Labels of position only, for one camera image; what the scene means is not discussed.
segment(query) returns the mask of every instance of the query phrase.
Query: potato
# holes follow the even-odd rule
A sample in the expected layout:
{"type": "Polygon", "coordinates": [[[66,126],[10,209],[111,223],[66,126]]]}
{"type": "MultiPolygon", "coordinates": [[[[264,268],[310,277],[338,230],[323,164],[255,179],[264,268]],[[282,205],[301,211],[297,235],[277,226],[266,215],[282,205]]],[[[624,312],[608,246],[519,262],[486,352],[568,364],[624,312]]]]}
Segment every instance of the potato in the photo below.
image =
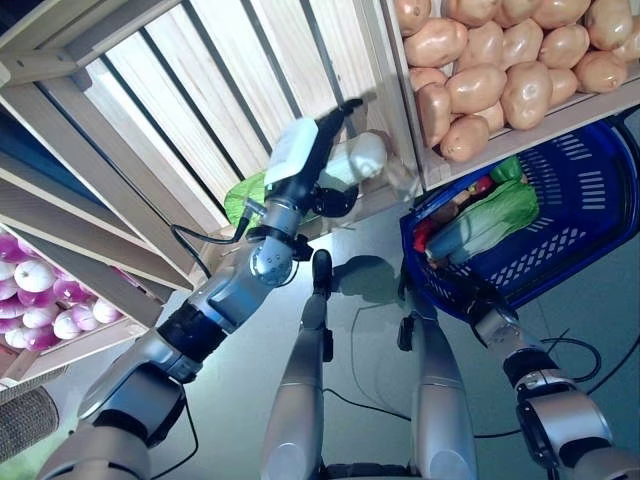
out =
{"type": "Polygon", "coordinates": [[[502,111],[502,105],[499,101],[475,115],[483,117],[487,121],[489,124],[489,133],[495,133],[504,127],[504,112],[502,111]]]}
{"type": "Polygon", "coordinates": [[[395,7],[403,37],[417,33],[431,14],[431,0],[395,0],[395,7]]]}
{"type": "Polygon", "coordinates": [[[549,70],[549,76],[551,77],[551,84],[553,90],[551,92],[551,100],[549,101],[550,107],[560,105],[571,97],[578,89],[578,78],[575,73],[568,68],[551,69],[549,70]]]}
{"type": "Polygon", "coordinates": [[[584,15],[590,2],[591,0],[542,0],[533,19],[545,30],[571,25],[584,15]]]}
{"type": "Polygon", "coordinates": [[[498,12],[499,0],[443,0],[442,15],[469,27],[481,27],[498,12]]]}
{"type": "Polygon", "coordinates": [[[627,79],[627,65],[611,52],[589,52],[573,69],[578,91],[605,93],[615,90],[627,79]]]}
{"type": "Polygon", "coordinates": [[[427,147],[434,147],[449,130],[451,96],[444,85],[430,83],[416,94],[418,115],[422,125],[422,141],[427,147]]]}
{"type": "Polygon", "coordinates": [[[549,33],[540,46],[538,60],[548,68],[573,68],[589,49],[589,34],[581,25],[567,25],[549,33]]]}
{"type": "Polygon", "coordinates": [[[640,15],[633,17],[633,32],[629,38],[613,53],[625,62],[633,62],[640,58],[640,15]]]}
{"type": "Polygon", "coordinates": [[[467,29],[448,18],[429,18],[415,35],[404,40],[407,62],[414,67],[442,67],[467,46],[467,29]]]}
{"type": "Polygon", "coordinates": [[[513,128],[528,130],[538,125],[549,109],[553,86],[549,69],[541,62],[514,65],[500,99],[505,120],[513,128]]]}
{"type": "Polygon", "coordinates": [[[413,88],[414,92],[417,92],[429,83],[444,85],[447,83],[447,76],[437,68],[415,67],[409,69],[409,80],[411,81],[411,88],[413,88]]]}
{"type": "Polygon", "coordinates": [[[466,162],[480,153],[489,141],[489,124],[477,115],[456,120],[440,142],[442,156],[452,162],[466,162]]]}
{"type": "Polygon", "coordinates": [[[510,28],[531,18],[542,0],[502,0],[494,21],[502,28],[510,28]]]}
{"type": "Polygon", "coordinates": [[[468,32],[467,46],[456,61],[455,71],[461,72],[481,63],[500,66],[502,62],[502,29],[496,22],[487,22],[482,27],[468,32]]]}
{"type": "Polygon", "coordinates": [[[629,0],[595,0],[584,17],[591,44],[600,50],[621,47],[633,31],[629,0]]]}
{"type": "Polygon", "coordinates": [[[531,19],[519,23],[504,32],[502,42],[502,69],[538,58],[542,44],[542,29],[531,19]]]}
{"type": "Polygon", "coordinates": [[[489,108],[500,99],[505,83],[507,74],[490,63],[454,75],[446,84],[451,95],[451,111],[472,114],[489,108]]]}

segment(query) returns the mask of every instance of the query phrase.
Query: wooden slat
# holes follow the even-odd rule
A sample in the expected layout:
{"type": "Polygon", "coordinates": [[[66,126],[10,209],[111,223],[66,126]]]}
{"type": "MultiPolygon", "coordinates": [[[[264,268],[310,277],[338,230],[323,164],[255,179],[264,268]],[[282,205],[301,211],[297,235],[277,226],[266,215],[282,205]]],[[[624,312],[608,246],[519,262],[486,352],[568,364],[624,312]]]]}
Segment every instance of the wooden slat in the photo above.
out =
{"type": "Polygon", "coordinates": [[[64,47],[125,3],[127,0],[102,0],[98,2],[44,42],[42,48],[64,47]]]}
{"type": "Polygon", "coordinates": [[[0,180],[0,221],[74,252],[174,288],[190,285],[160,256],[0,180]]]}
{"type": "MultiPolygon", "coordinates": [[[[198,224],[191,217],[191,214],[171,195],[152,170],[140,160],[127,142],[69,78],[48,80],[42,85],[58,102],[64,105],[67,114],[91,137],[98,148],[139,189],[141,194],[159,210],[159,213],[169,224],[178,223],[190,229],[198,229],[198,224]]],[[[201,242],[195,241],[195,239],[193,244],[196,248],[201,246],[201,242]]],[[[179,263],[185,253],[181,250],[165,251],[164,253],[172,257],[176,253],[179,254],[174,257],[176,263],[179,263]]],[[[191,259],[189,258],[182,265],[188,266],[190,263],[191,259]]]]}
{"type": "Polygon", "coordinates": [[[245,177],[263,170],[268,154],[184,9],[174,8],[147,30],[245,177]]]}
{"type": "Polygon", "coordinates": [[[167,225],[130,186],[114,175],[104,159],[35,86],[4,88],[0,90],[0,101],[105,206],[183,273],[189,259],[178,257],[176,249],[180,245],[167,225]],[[165,252],[176,252],[176,255],[169,256],[165,252]],[[172,258],[181,258],[181,265],[172,258]]]}
{"type": "Polygon", "coordinates": [[[221,201],[239,180],[198,123],[139,34],[109,52],[109,59],[221,201]]]}
{"type": "MultiPolygon", "coordinates": [[[[144,334],[145,331],[146,328],[136,321],[124,318],[117,323],[107,325],[106,328],[87,332],[61,348],[52,349],[51,352],[43,352],[40,355],[36,355],[35,358],[25,358],[20,367],[21,375],[18,376],[18,372],[10,372],[11,376],[7,375],[7,377],[18,377],[17,380],[19,382],[25,382],[127,340],[137,338],[144,334]]],[[[14,366],[19,363],[23,354],[27,355],[25,352],[20,354],[19,360],[14,362],[14,366]]]]}
{"type": "Polygon", "coordinates": [[[273,146],[293,115],[240,0],[227,0],[224,8],[210,0],[192,3],[273,146]]]}
{"type": "Polygon", "coordinates": [[[2,152],[0,152],[0,176],[7,182],[13,183],[89,223],[118,235],[139,247],[154,251],[147,242],[141,240],[107,208],[97,205],[20,160],[2,152]]]}
{"type": "Polygon", "coordinates": [[[353,2],[311,0],[310,3],[343,98],[363,97],[367,101],[365,108],[352,116],[357,133],[367,129],[390,133],[377,98],[376,79],[353,2]]]}
{"type": "Polygon", "coordinates": [[[33,50],[103,0],[45,0],[0,37],[0,50],[33,50]]]}
{"type": "Polygon", "coordinates": [[[0,87],[69,75],[77,68],[61,48],[0,53],[0,87]]]}
{"type": "Polygon", "coordinates": [[[319,117],[336,105],[329,79],[299,0],[251,4],[303,115],[319,117]]]}
{"type": "Polygon", "coordinates": [[[226,219],[104,64],[96,60],[86,69],[92,85],[84,94],[198,225],[205,232],[217,231],[226,219]]]}
{"type": "Polygon", "coordinates": [[[153,294],[162,304],[167,303],[171,294],[175,292],[173,288],[169,288],[166,285],[162,285],[160,283],[152,282],[147,278],[141,278],[133,275],[133,278],[140,283],[142,288],[144,288],[147,292],[153,294]]]}
{"type": "Polygon", "coordinates": [[[381,4],[378,0],[353,0],[353,4],[369,53],[376,80],[376,95],[391,133],[393,149],[407,168],[417,172],[411,131],[381,4]]]}
{"type": "Polygon", "coordinates": [[[78,65],[85,66],[180,0],[130,0],[67,45],[78,65]]]}
{"type": "Polygon", "coordinates": [[[162,307],[127,283],[111,267],[23,230],[9,229],[49,263],[72,275],[95,295],[104,298],[128,317],[145,327],[155,325],[162,307]]]}

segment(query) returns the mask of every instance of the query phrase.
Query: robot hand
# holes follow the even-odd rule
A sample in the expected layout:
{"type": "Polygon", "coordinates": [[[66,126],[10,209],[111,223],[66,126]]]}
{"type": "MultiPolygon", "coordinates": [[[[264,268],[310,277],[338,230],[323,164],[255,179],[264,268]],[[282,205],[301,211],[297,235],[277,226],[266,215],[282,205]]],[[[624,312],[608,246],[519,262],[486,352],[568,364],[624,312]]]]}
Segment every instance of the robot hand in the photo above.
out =
{"type": "Polygon", "coordinates": [[[180,416],[182,385],[193,381],[204,359],[286,281],[293,260],[311,258],[307,239],[297,235],[307,211],[344,215],[353,207],[353,191],[327,195],[317,181],[334,137],[361,104],[349,100],[318,121],[299,119],[284,132],[265,177],[262,221],[247,232],[248,245],[95,382],[80,406],[76,433],[54,452],[38,478],[150,477],[147,449],[164,440],[180,416]],[[337,199],[339,206],[328,205],[327,198],[337,199]]]}

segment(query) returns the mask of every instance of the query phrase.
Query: red vegetable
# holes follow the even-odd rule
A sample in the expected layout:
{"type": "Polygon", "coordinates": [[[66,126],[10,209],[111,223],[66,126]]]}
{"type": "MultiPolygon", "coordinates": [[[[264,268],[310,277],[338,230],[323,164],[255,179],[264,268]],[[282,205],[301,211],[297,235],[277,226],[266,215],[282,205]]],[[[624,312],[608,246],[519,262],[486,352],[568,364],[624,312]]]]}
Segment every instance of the red vegetable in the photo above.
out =
{"type": "Polygon", "coordinates": [[[481,195],[492,187],[493,180],[491,180],[489,175],[485,175],[469,187],[469,193],[471,193],[471,195],[481,195]]]}
{"type": "Polygon", "coordinates": [[[427,242],[435,233],[435,224],[430,218],[422,220],[416,228],[413,229],[413,249],[416,252],[424,253],[427,248],[427,242]]]}

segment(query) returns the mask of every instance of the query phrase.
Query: white object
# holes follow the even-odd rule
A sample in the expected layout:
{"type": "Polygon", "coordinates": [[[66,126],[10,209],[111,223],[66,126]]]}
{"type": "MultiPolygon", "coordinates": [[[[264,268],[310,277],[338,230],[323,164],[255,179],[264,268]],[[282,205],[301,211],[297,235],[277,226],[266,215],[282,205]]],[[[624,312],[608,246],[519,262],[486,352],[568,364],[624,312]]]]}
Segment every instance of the white object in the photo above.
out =
{"type": "Polygon", "coordinates": [[[71,340],[82,333],[71,317],[71,310],[65,310],[53,322],[53,334],[62,340],[71,340]]]}
{"type": "Polygon", "coordinates": [[[40,328],[51,325],[60,313],[60,308],[52,303],[46,307],[29,307],[22,315],[22,323],[28,328],[40,328]]]}
{"type": "Polygon", "coordinates": [[[312,118],[299,118],[282,132],[264,176],[265,186],[300,173],[318,135],[318,125],[312,118]]]}
{"type": "Polygon", "coordinates": [[[4,334],[4,340],[10,347],[13,348],[27,348],[27,339],[24,334],[27,333],[27,328],[20,327],[15,330],[11,330],[4,334]]]}
{"type": "Polygon", "coordinates": [[[88,303],[78,303],[71,308],[71,318],[73,322],[85,332],[95,330],[100,323],[93,316],[93,305],[88,303]]]}
{"type": "Polygon", "coordinates": [[[27,260],[18,264],[13,274],[18,286],[27,292],[44,292],[56,280],[53,268],[42,260],[27,260]]]}
{"type": "Polygon", "coordinates": [[[93,305],[93,316],[100,323],[111,323],[119,319],[122,314],[106,300],[99,298],[93,305]]]}
{"type": "Polygon", "coordinates": [[[15,271],[16,265],[14,263],[7,263],[0,260],[0,280],[13,277],[15,271]]]}
{"type": "Polygon", "coordinates": [[[320,173],[318,185],[345,191],[365,178],[379,174],[386,162],[384,140],[375,133],[361,133],[333,147],[327,166],[320,173]]]}

